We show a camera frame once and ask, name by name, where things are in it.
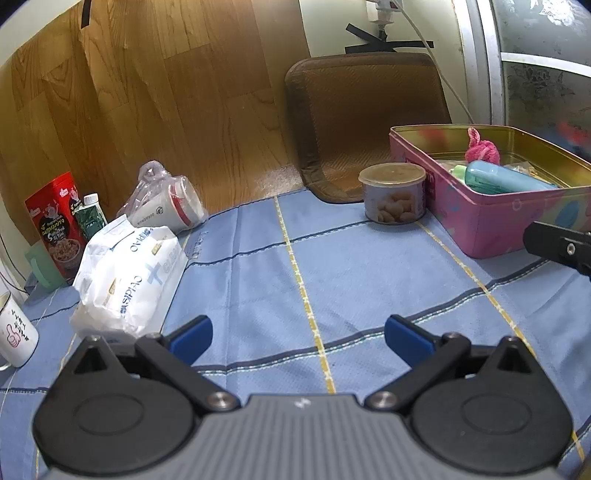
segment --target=white package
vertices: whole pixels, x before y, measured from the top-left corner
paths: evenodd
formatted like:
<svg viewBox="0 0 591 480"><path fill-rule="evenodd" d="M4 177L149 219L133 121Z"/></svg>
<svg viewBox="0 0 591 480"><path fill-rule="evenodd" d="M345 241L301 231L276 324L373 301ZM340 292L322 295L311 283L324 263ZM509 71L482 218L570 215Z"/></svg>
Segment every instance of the white package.
<svg viewBox="0 0 591 480"><path fill-rule="evenodd" d="M135 228L125 215L117 218L86 246L72 328L81 338L119 342L159 332L187 262L168 227Z"/></svg>

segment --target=wood grain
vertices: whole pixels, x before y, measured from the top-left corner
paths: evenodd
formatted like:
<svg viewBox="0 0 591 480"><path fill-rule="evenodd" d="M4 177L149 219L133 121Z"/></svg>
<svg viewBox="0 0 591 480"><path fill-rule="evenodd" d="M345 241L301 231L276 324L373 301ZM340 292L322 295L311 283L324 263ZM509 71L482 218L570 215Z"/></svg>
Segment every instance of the wood grain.
<svg viewBox="0 0 591 480"><path fill-rule="evenodd" d="M70 170L112 219L156 158L210 212L301 186L284 77L309 56L298 0L82 3L0 68L0 192L24 200Z"/></svg>
<svg viewBox="0 0 591 480"><path fill-rule="evenodd" d="M165 59L209 43L201 0L158 0L154 10Z"/></svg>

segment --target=power cord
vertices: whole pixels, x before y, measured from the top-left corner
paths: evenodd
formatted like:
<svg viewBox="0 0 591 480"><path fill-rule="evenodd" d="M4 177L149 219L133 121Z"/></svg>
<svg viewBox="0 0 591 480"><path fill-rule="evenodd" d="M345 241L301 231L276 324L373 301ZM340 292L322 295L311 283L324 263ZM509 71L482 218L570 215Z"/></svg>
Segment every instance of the power cord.
<svg viewBox="0 0 591 480"><path fill-rule="evenodd" d="M10 257L10 254L8 253L8 248L6 248L6 244L4 243L4 238L2 237L2 232L0 232L0 240L2 241L2 246L4 247L4 251L6 252L6 256L8 257L8 259L10 260L10 263L12 264L14 269L17 271L17 273L22 277L22 279L26 282L27 279L20 272L20 270L17 268L17 266L14 264L14 262L12 261L12 258Z"/></svg>
<svg viewBox="0 0 591 480"><path fill-rule="evenodd" d="M12 283L10 283L8 281L8 279L4 276L4 274L0 271L0 277L2 277L2 279L4 280L4 283L7 283L8 285L10 285L12 288L14 288L15 290L21 291L23 293L27 293L26 290L23 290L22 288L17 287L16 285L13 285Z"/></svg>
<svg viewBox="0 0 591 480"><path fill-rule="evenodd" d="M443 72L441 71L441 68L440 68L438 62L435 59L435 54L433 53L433 50L431 49L431 47L427 43L427 40L425 40L425 37L423 37L423 34L421 33L421 31L418 29L418 27L415 25L415 23L412 21L412 19L408 16L408 14L406 13L406 10L402 7L402 2L396 2L396 4L397 4L398 8L400 9L400 13L402 13L404 15L404 18L407 19L408 23L410 23L410 26L414 29L414 31L416 32L416 34L418 35L418 37L421 39L421 41L425 45L425 48L427 49L427 51L429 53L429 56L431 57L433 63L435 64L435 68L437 69L437 72L439 73L439 76L441 77L441 79L443 80L443 82L449 87L449 89L452 91L453 96L456 97L456 100L458 101L458 103L462 106L462 108L466 112L466 115L468 116L468 119L470 120L470 123L471 124L475 124L476 122L474 121L474 118L470 114L470 112L468 110L468 107L462 101L462 99L457 94L457 92L454 90L454 88L452 87L452 85L447 81L447 78L445 78L443 76Z"/></svg>

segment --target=mug handle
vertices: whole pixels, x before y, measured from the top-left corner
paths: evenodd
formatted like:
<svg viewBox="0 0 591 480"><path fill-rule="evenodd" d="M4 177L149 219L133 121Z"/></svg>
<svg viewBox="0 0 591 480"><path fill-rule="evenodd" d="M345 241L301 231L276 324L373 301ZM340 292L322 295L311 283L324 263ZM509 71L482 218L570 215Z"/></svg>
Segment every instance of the mug handle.
<svg viewBox="0 0 591 480"><path fill-rule="evenodd" d="M43 276L43 273L41 273L41 269L39 268L39 265L37 265L36 258L31 259L31 269L33 270L33 273L35 274L35 277L37 278L39 283L41 283L41 285L43 285L45 288L49 288L50 283Z"/></svg>

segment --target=metal screw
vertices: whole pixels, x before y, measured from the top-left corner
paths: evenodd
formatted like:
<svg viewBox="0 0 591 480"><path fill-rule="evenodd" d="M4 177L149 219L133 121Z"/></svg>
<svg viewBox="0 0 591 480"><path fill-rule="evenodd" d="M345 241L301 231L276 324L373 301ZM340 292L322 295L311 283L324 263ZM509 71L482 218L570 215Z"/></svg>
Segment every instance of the metal screw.
<svg viewBox="0 0 591 480"><path fill-rule="evenodd" d="M376 392L368 398L368 404L375 410L389 410L393 408L398 399L392 392Z"/></svg>
<svg viewBox="0 0 591 480"><path fill-rule="evenodd" d="M213 392L207 396L207 403L216 410L232 410L238 406L238 400L228 392Z"/></svg>
<svg viewBox="0 0 591 480"><path fill-rule="evenodd" d="M461 333L457 333L457 332L448 332L448 333L444 333L444 334L441 336L441 341L442 341L442 343L447 343L447 342L449 342L450 340L454 340L454 339L456 339L456 338L460 338L461 336L462 336L462 334L461 334Z"/></svg>
<svg viewBox="0 0 591 480"><path fill-rule="evenodd" d="M145 335L146 338L149 338L150 340L160 340L160 337L162 337L162 335L158 332L148 332Z"/></svg>

